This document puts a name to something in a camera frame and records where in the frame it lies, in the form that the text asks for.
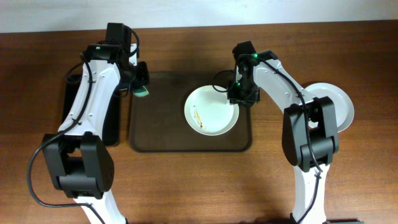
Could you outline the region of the green yellow scrub sponge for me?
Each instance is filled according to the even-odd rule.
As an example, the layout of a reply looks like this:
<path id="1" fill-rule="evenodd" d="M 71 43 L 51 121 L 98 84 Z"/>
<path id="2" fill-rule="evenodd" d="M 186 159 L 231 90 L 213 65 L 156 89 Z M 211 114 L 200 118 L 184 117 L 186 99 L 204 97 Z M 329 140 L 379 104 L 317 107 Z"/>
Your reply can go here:
<path id="1" fill-rule="evenodd" d="M 149 95 L 149 91 L 145 86 L 142 86 L 141 88 L 134 89 L 132 94 L 137 98 L 142 98 Z"/>

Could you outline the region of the white plate top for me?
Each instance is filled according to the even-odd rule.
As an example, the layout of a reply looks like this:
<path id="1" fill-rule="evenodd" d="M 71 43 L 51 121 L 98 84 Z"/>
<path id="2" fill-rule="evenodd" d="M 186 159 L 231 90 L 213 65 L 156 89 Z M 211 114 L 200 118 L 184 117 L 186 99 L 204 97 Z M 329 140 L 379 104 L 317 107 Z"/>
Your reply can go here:
<path id="1" fill-rule="evenodd" d="M 205 136 L 219 136 L 237 123 L 239 106 L 231 104 L 226 93 L 216 91 L 212 85 L 205 85 L 188 95 L 183 113 L 194 131 Z"/>

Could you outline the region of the white plate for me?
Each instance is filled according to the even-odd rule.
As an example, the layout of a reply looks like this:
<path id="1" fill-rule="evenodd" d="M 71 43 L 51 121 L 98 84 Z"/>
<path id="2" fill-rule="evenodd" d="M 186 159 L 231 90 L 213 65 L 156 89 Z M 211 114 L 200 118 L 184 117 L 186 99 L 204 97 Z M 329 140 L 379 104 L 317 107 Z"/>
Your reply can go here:
<path id="1" fill-rule="evenodd" d="M 314 83 L 305 89 L 319 98 L 327 96 L 333 101 L 339 133 L 351 125 L 354 120 L 354 105 L 348 94 L 341 88 L 329 83 Z"/>
<path id="2" fill-rule="evenodd" d="M 188 95 L 183 113 L 194 131 L 205 136 L 219 136 L 237 123 L 239 106 L 231 104 L 226 93 L 216 91 L 212 85 L 205 85 Z"/>

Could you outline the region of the white plate bottom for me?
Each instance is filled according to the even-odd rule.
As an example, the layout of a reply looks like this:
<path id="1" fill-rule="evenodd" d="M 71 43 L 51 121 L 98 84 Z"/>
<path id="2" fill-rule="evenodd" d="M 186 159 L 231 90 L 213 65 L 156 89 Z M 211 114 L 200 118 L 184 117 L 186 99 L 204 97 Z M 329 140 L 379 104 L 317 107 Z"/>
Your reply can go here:
<path id="1" fill-rule="evenodd" d="M 354 105 L 348 94 L 341 88 L 329 83 L 314 83 L 305 89 L 319 98 L 327 96 L 333 101 L 339 133 L 351 125 L 354 120 Z"/>

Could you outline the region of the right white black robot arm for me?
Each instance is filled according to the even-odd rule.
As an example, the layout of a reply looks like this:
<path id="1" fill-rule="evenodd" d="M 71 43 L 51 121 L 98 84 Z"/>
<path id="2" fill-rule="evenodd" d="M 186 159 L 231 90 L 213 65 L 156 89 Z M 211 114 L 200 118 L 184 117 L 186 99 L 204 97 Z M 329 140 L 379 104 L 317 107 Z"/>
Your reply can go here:
<path id="1" fill-rule="evenodd" d="M 326 223 L 326 177 L 339 148 L 335 106 L 302 88 L 271 52 L 235 54 L 228 99 L 247 107 L 264 90 L 283 113 L 282 149 L 294 169 L 293 223 Z"/>

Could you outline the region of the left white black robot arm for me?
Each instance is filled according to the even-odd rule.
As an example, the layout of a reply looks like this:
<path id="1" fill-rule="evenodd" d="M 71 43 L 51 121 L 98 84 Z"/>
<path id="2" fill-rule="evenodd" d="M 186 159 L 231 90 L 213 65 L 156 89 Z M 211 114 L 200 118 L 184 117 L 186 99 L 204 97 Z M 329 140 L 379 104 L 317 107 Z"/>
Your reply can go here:
<path id="1" fill-rule="evenodd" d="M 103 142 L 113 95 L 132 90 L 148 95 L 149 72 L 134 44 L 91 44 L 81 54 L 83 69 L 73 104 L 57 134 L 46 134 L 43 153 L 53 186 L 74 200 L 91 223 L 127 223 L 111 191 L 114 162 Z"/>

